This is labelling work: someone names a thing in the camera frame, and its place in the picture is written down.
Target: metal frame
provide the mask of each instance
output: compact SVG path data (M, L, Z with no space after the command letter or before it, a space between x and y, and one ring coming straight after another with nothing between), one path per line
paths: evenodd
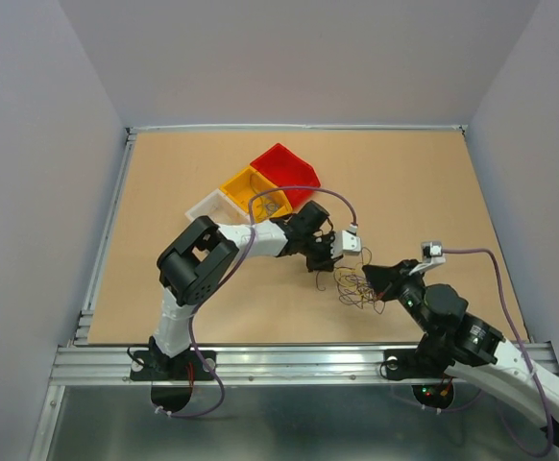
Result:
M380 375L380 364L395 349L415 349L416 343L294 346L213 346L216 371L227 386L397 384ZM552 347L527 346L531 358L553 373L559 366ZM49 383L52 386L150 386L130 381L132 361L126 348L59 348ZM405 379L402 384L438 382ZM154 385L187 385L187 381L154 381ZM197 386L216 386L197 381Z
M75 337L72 339L71 346L86 346L87 336L89 335L89 328L93 319L93 310L82 310L81 317L79 317L79 325L75 331Z
M64 396L64 386L49 385L45 403L42 405L40 420L36 428L32 450L30 451L30 461L40 461L47 459L51 441L58 423L60 415L61 401Z
M98 291L100 289L99 281L105 272L105 265L107 262L107 249L109 248L111 238L113 237L115 218L117 217L117 210L119 209L119 204L122 199L124 183L126 181L126 177L128 176L128 167L130 166L130 160L133 156L135 141L136 135L129 134L128 138L126 139L124 156L122 158L122 163L119 167L119 172L117 175L117 183L115 185L115 189L113 190L113 196L110 201L109 216L107 217L107 222L105 223L105 228L103 230L103 239L100 242L98 254L96 255L96 261L94 262L94 267L92 269L89 286L87 288L87 292L85 293L84 304L81 309L82 312L85 312L87 310L94 310L94 307L96 306L96 298L98 297Z
M438 132L459 131L464 133L467 125L382 125L382 124L342 124L342 123L314 123L314 124L294 124L294 123L206 123L194 125L169 125L169 126L149 126L134 127L130 133L171 133L171 132L217 132L217 131L252 131L264 130L273 131L300 131L300 130L373 130L373 131L392 131L392 130L431 130Z

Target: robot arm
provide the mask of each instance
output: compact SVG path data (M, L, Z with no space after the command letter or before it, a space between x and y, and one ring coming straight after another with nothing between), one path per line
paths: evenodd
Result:
M398 300L425 332L415 351L393 357L386 377L401 380L446 373L465 379L546 431L547 415L534 379L537 374L552 416L553 443L559 447L559 376L533 361L531 372L521 351L500 331L468 313L468 302L451 286L425 285L424 272L445 258L439 242L428 242L422 250L421 263L412 259L393 267L363 267L378 296L383 301Z
M337 260L343 255L358 255L361 246L354 228L322 234L321 227L327 220L328 212L310 201L296 214L256 224L255 241L246 257L301 254L309 272L332 272ZM162 312L150 340L150 351L155 353L157 363L189 348L189 319L246 251L251 237L251 226L218 225L202 216L160 255Z

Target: purple cable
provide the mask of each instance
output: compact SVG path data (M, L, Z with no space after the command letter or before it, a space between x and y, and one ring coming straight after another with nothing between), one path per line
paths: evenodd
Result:
M523 445L523 443L519 440L516 434L512 432L510 426L503 418L503 415L501 415L501 412L499 412L499 415L501 416L501 420L503 421L503 424L505 425L506 429L508 429L508 433L510 434L510 437L512 437L512 439L516 442L516 444L525 453L535 458L543 458L550 453L553 447L553 428L552 428L552 415L550 414L550 406L548 404L548 399L547 399L547 395L545 394L545 390L542 387L542 382L540 382L538 375L534 373L533 364L531 363L531 358L529 358L529 354L527 353L527 348L525 347L525 343L521 339L521 335L519 334L517 327L514 325L514 322L512 321L512 317L510 317L510 312L508 311L508 306L506 305L505 296L503 295L503 286L501 283L501 271L499 270L498 261L495 258L493 252L486 248L474 248L470 250L448 250L445 248L444 253L449 255L475 255L478 253L485 253L491 258L491 261L493 262L493 267L495 268L495 275L498 280L499 300L501 301L501 309L503 310L503 315L505 316L506 321L510 326L510 329L512 329L512 333L514 334L517 344L519 345L519 350L523 355L525 365L527 365L527 370L529 370L529 372L533 376L533 381L536 384L536 388L538 389L538 394L540 394L540 399L542 400L542 407L545 410L545 416L547 418L547 446L542 451L538 451L535 453L533 451L530 451L526 446Z
M235 272L237 272L237 269L239 269L239 267L241 267L241 264L243 264L243 261L245 261L246 257L248 257L248 253L250 252L250 250L252 249L252 247L254 245L255 234L256 234L256 231L255 231L255 228L254 228L254 224L255 224L254 200L256 200L258 197L262 197L263 195L270 194L271 192L278 192L280 190L314 190L314 191L318 191L318 192L324 192L325 194L329 194L329 195L332 195L334 197L337 197L344 204L346 204L346 206L350 209L350 213L352 214L352 224L354 224L355 226L357 225L356 224L356 211L354 210L354 207L352 206L352 204L350 202L348 202L348 199L346 199L343 195L338 194L337 192L333 192L332 190L324 189L323 187L313 187L313 186L310 186L310 185L286 185L284 187L275 187L273 189L263 190L262 192L255 194L254 197L252 197L250 199L250 201L248 202L248 211L249 211L249 214L250 214L250 225L251 225L251 227L250 227L250 230L251 230L250 240L248 241L248 244L244 248L243 253L239 257L239 259L234 263L231 270L218 283L218 286L215 288L215 290L213 290L213 293L211 293L211 296L213 296L213 294L216 291L218 291L227 281L229 281L229 279L234 275ZM161 409L159 407L156 408L157 411L161 411L162 413L166 414L167 416L169 416L171 418L191 419L191 418L198 418L200 416L208 415L212 411L215 411L222 403L224 403L224 399L226 398L226 389L224 387L224 382L222 382L222 378L220 378L217 375L217 373L215 373L215 370L212 370L211 368L208 367L207 362L205 361L205 358L203 357L203 354L201 353L199 345L196 342L196 339L194 338L194 316L201 309L201 306L204 303L205 302L202 302L202 303L198 304L196 307L194 307L194 309L192 310L192 314L190 315L190 320L188 321L187 327L188 327L188 330L189 330L189 333L190 333L190 339L191 339L192 349L194 350L194 353L196 354L198 359L203 364L203 368L209 371L209 373L211 374L213 379L216 380L216 382L218 383L218 386L220 387L220 399L214 405L212 405L210 408L208 408L206 410L199 411L197 413L190 413L190 414L187 414L187 415L181 415L181 414L178 414L178 413L168 413L168 412L164 411L163 409Z
M472 405L474 405L474 403L482 399L483 396L484 396L484 391L482 391L482 389L478 389L478 392L473 399L471 399L466 403L463 403L462 405L455 406L454 408L447 408L446 410L442 410L442 413L458 413L459 411L467 410Z

